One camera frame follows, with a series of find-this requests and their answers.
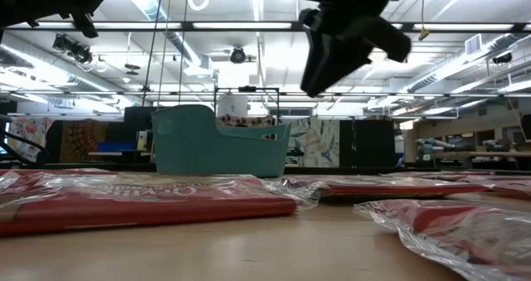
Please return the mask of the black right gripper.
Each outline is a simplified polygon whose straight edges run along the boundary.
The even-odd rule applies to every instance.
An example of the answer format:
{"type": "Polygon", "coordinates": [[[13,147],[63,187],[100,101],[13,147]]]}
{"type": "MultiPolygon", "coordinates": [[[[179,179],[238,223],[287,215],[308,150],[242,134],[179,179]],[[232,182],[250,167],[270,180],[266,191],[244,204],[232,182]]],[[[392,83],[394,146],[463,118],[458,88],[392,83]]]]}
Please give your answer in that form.
{"type": "Polygon", "coordinates": [[[320,2],[300,12],[299,21],[309,39],[309,54],[300,88],[311,98],[325,92],[364,65],[378,48],[387,58],[403,62],[412,42],[401,30],[380,17],[376,2],[320,2]]]}

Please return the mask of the red Orville Redenbacher popcorn bag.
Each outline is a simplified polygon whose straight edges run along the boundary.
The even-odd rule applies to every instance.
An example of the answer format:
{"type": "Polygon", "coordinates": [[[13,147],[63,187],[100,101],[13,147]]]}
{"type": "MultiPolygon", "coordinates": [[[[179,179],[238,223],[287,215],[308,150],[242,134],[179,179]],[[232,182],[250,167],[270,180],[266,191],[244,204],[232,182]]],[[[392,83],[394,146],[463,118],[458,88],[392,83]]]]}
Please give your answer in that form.
{"type": "Polygon", "coordinates": [[[353,211],[467,281],[531,281],[531,212],[450,200],[381,200],[353,211]]]}
{"type": "Polygon", "coordinates": [[[313,187],[319,191],[321,199],[340,196],[368,200],[427,198],[488,190],[488,187],[470,182],[393,175],[290,175],[270,181],[290,188],[313,187]]]}
{"type": "Polygon", "coordinates": [[[531,200],[531,176],[467,176],[466,181],[491,191],[531,200]]]}
{"type": "Polygon", "coordinates": [[[34,173],[0,182],[0,235],[284,216],[319,198],[250,175],[34,173]]]}
{"type": "Polygon", "coordinates": [[[0,169],[0,182],[4,179],[18,178],[26,175],[31,175],[34,173],[50,173],[50,174],[83,174],[83,175],[110,175],[114,172],[105,171],[105,170],[96,170],[95,168],[87,168],[82,170],[81,168],[76,169],[61,169],[61,170],[47,170],[47,169],[0,169]]]}

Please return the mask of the floral patterned panel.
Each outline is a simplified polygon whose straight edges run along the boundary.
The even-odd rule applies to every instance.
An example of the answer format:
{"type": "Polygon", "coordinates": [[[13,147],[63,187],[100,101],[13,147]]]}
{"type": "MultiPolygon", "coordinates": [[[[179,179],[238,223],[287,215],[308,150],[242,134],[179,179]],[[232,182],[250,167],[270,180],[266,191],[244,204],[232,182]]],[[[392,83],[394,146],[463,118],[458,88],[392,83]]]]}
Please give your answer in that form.
{"type": "Polygon", "coordinates": [[[290,125],[286,164],[295,167],[339,167],[340,121],[283,119],[290,125]]]}

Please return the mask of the black cabinet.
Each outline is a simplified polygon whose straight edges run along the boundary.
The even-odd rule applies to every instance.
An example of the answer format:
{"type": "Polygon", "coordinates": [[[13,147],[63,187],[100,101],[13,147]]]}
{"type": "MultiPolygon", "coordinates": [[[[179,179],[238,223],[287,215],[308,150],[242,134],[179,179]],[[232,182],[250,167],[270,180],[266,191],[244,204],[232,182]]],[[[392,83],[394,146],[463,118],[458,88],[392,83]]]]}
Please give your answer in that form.
{"type": "Polygon", "coordinates": [[[391,120],[341,120],[339,166],[388,168],[396,165],[391,120]]]}

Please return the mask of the teal plastic basket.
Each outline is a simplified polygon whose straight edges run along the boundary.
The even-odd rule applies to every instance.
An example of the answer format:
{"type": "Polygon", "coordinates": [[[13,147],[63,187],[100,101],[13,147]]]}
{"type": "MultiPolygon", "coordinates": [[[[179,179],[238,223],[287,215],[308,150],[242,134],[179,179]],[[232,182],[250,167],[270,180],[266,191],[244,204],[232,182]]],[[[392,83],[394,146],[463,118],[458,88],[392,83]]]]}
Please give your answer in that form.
{"type": "Polygon", "coordinates": [[[285,170],[288,124],[266,128],[217,126],[200,104],[152,113],[157,172],[163,175],[248,174],[278,177],[285,170]]]}

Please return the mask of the wooden workbench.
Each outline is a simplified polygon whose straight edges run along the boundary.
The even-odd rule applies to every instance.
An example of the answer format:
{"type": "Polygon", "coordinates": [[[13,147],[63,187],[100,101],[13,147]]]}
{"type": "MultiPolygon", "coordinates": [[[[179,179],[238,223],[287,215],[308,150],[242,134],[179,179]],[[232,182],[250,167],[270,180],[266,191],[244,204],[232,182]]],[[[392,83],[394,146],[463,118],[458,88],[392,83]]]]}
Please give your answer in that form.
{"type": "Polygon", "coordinates": [[[433,152],[428,158],[432,159],[470,159],[475,157],[512,157],[531,158],[531,152],[433,152]]]}

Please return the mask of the black monitor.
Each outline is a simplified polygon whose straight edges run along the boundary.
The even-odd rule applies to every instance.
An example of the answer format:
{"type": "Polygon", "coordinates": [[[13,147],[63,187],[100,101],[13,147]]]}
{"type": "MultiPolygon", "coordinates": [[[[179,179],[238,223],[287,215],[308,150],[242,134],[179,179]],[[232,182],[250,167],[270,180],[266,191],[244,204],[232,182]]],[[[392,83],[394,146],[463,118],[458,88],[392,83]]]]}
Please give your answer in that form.
{"type": "Polygon", "coordinates": [[[124,126],[127,131],[144,131],[153,127],[152,113],[156,107],[127,107],[124,110],[124,126]]]}

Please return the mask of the blue box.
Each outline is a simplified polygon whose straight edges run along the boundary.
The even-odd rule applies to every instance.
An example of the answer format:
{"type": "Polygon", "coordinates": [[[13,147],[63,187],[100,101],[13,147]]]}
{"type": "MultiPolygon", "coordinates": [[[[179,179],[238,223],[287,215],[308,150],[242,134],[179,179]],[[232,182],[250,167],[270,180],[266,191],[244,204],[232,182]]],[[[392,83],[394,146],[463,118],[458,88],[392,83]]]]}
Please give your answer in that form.
{"type": "Polygon", "coordinates": [[[136,146],[133,143],[101,142],[96,146],[98,153],[123,153],[135,150],[136,146]]]}

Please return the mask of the black ceiling-mounted device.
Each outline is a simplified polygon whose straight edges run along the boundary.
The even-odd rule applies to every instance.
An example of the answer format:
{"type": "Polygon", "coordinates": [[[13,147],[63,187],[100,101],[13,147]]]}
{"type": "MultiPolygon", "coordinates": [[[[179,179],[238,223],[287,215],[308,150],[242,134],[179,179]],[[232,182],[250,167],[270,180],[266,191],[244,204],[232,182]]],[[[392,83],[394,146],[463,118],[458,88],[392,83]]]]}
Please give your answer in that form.
{"type": "Polygon", "coordinates": [[[66,53],[77,63],[86,65],[93,61],[90,47],[78,41],[71,40],[67,35],[57,34],[52,47],[57,51],[66,53]]]}

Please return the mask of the orange patterned fabric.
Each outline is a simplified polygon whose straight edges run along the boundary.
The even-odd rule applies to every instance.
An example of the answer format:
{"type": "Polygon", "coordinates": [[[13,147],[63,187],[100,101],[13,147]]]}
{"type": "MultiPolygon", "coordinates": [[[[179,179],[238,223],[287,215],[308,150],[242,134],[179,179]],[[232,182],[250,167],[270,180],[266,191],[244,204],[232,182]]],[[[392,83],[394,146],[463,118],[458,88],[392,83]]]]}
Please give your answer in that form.
{"type": "Polygon", "coordinates": [[[107,127],[106,122],[93,119],[64,121],[59,161],[63,163],[88,162],[89,153],[95,152],[98,143],[105,141],[107,127]]]}

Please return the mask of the colourful patterned fabric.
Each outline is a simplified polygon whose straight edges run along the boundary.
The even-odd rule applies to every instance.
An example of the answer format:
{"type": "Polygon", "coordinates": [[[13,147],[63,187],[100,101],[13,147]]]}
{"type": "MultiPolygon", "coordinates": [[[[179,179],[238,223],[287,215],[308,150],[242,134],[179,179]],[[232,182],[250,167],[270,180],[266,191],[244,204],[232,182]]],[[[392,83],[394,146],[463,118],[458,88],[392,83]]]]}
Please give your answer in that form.
{"type": "MultiPolygon", "coordinates": [[[[53,119],[48,117],[14,118],[9,124],[8,132],[45,147],[47,132],[52,124],[53,119]]],[[[32,162],[36,162],[39,155],[41,155],[41,150],[38,148],[16,139],[8,139],[7,144],[32,162]]]]}

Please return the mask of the black metal cart frame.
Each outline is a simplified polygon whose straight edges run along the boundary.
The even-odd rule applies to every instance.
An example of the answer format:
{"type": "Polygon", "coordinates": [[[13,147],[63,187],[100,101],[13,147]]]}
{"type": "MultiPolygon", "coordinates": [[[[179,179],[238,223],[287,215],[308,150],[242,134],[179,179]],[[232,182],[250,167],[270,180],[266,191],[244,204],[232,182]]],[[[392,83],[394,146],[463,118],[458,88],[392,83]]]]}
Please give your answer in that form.
{"type": "Polygon", "coordinates": [[[256,86],[239,86],[239,87],[218,87],[214,88],[212,107],[217,117],[217,100],[224,94],[240,94],[248,97],[248,115],[246,117],[237,118],[257,118],[265,117],[270,114],[270,103],[272,103],[276,110],[274,116],[280,118],[280,89],[271,87],[256,87],[256,86]]]}

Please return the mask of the black metal rig frame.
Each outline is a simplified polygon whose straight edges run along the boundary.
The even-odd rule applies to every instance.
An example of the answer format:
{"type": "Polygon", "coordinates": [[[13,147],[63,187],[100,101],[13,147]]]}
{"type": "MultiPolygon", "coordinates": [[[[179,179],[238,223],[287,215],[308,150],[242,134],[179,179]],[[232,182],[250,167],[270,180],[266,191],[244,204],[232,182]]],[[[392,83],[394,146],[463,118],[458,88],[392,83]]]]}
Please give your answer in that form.
{"type": "MultiPolygon", "coordinates": [[[[433,33],[531,33],[531,22],[394,22],[395,28],[406,33],[419,32],[423,27],[433,33]]],[[[112,31],[302,31],[299,22],[95,22],[95,29],[112,31]]]]}

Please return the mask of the silver ventilation duct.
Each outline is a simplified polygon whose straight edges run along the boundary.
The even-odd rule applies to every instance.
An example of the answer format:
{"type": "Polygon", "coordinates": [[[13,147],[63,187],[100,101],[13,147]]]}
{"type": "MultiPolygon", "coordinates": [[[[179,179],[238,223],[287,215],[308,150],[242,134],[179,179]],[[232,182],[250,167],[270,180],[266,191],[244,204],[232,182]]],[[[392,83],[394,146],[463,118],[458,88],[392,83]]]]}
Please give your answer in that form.
{"type": "MultiPolygon", "coordinates": [[[[161,0],[130,0],[144,16],[157,23],[169,21],[167,9],[163,7],[161,0]]],[[[164,33],[177,52],[183,58],[183,64],[186,66],[184,73],[188,76],[205,76],[213,77],[214,71],[208,65],[208,61],[202,59],[190,45],[183,39],[183,35],[176,31],[167,31],[164,33]]]]}

